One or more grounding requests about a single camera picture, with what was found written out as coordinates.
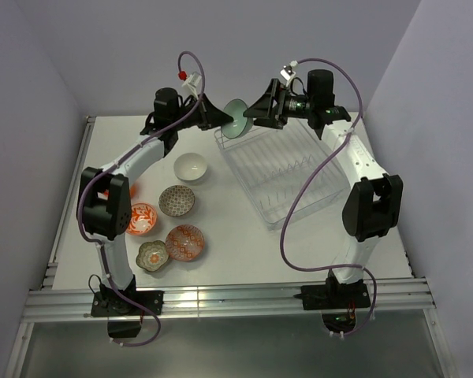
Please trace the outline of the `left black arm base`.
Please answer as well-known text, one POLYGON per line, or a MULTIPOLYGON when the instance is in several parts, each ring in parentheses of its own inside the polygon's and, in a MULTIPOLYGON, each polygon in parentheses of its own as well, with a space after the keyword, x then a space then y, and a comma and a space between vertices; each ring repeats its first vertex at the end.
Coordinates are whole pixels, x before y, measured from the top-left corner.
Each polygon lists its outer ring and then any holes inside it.
MULTIPOLYGON (((137 291, 132 300, 160 315, 164 299, 163 291, 137 291)), ((91 306, 91 316, 107 319, 107 334, 113 339, 132 339, 139 335, 145 311, 119 298, 114 291, 97 292, 91 306)))

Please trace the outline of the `brown patterned ceramic bowl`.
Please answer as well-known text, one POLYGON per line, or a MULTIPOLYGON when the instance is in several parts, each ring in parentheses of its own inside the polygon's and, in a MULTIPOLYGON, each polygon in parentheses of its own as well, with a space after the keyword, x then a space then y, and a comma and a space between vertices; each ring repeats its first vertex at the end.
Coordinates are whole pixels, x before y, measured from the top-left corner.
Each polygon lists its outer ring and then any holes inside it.
POLYGON ((159 209, 169 217, 184 216, 192 210, 195 202, 194 192, 185 185, 167 187, 158 199, 159 209))

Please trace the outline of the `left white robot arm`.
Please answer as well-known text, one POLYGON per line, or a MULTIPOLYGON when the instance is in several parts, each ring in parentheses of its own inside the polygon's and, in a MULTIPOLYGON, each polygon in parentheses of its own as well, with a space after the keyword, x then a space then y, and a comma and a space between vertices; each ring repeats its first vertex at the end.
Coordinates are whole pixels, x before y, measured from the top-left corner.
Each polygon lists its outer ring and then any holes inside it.
POLYGON ((155 93, 153 111, 138 139, 123 154, 100 167, 87 167, 80 176, 76 219, 82 238, 95 244, 102 284, 112 291, 110 306, 129 314, 138 295, 129 290, 135 276, 128 262, 125 231, 132 218, 130 187, 178 141, 178 132, 193 126, 206 131, 233 122, 204 94, 181 99, 171 87, 155 93))

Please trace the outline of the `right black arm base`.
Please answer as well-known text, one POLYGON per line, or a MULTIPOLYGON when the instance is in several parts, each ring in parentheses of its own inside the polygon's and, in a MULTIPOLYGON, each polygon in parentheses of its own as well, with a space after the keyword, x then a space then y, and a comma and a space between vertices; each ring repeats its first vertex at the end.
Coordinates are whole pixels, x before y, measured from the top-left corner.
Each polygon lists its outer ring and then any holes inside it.
POLYGON ((305 311, 320 310, 323 324, 335 333, 353 331, 356 310, 371 307, 367 285, 362 280, 353 284, 303 285, 294 298, 302 302, 305 311))

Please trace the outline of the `orange floral ceramic bowl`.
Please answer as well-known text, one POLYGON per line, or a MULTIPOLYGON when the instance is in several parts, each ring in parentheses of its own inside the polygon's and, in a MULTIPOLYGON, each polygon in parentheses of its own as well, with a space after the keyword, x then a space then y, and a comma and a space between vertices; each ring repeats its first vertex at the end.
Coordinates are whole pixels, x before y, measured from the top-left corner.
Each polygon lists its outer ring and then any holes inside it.
POLYGON ((145 235, 155 226, 158 214, 153 205, 146 202, 132 204, 132 215, 126 232, 130 235, 145 235))

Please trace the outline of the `grey-green ceramic bowl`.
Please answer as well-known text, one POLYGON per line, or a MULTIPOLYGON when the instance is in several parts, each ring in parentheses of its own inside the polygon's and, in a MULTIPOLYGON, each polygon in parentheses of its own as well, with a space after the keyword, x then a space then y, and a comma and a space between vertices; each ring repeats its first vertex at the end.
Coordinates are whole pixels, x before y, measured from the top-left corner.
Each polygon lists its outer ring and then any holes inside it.
POLYGON ((247 134, 252 127, 252 119, 244 116, 248 109, 246 102, 235 98, 228 102, 223 111, 233 118, 233 121, 221 126, 221 132, 227 139, 237 139, 247 134))

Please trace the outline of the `orange geometric blue bowl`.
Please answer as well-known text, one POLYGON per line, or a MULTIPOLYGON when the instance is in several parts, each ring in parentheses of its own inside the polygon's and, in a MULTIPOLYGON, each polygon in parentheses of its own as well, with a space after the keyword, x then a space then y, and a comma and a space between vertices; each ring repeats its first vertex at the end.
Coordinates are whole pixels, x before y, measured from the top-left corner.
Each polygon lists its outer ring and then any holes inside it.
POLYGON ((167 235, 166 252, 176 261, 188 262, 196 259, 205 247, 203 233, 195 226, 182 224, 167 235))

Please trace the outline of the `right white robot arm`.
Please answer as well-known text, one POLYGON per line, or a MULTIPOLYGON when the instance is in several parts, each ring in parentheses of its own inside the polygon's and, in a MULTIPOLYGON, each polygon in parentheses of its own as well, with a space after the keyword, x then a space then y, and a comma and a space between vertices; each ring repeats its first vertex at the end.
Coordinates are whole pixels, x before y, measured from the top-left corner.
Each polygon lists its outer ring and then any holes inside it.
POLYGON ((342 224, 347 238, 344 249, 329 268, 336 281, 326 289, 326 300, 344 306, 353 295, 352 287, 362 280, 364 266, 381 238, 397 225, 403 181, 381 167, 360 137, 356 122, 342 106, 336 106, 334 76, 330 70, 315 69, 307 74, 303 94, 292 90, 294 73, 285 67, 286 82, 272 79, 265 93, 243 115, 257 126, 281 129, 291 118, 304 119, 329 148, 330 160, 336 160, 350 186, 342 210, 342 224))

